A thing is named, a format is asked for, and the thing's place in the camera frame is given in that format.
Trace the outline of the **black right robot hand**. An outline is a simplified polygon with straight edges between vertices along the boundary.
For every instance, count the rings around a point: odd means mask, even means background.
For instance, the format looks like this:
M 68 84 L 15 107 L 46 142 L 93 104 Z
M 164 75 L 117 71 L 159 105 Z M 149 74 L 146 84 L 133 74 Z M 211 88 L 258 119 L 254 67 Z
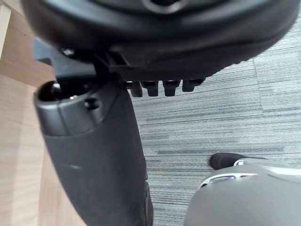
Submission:
M 263 52 L 297 0 L 23 0 L 34 56 L 55 80 L 34 94 L 44 141 L 89 226 L 151 226 L 153 206 L 131 97 L 192 91 Z

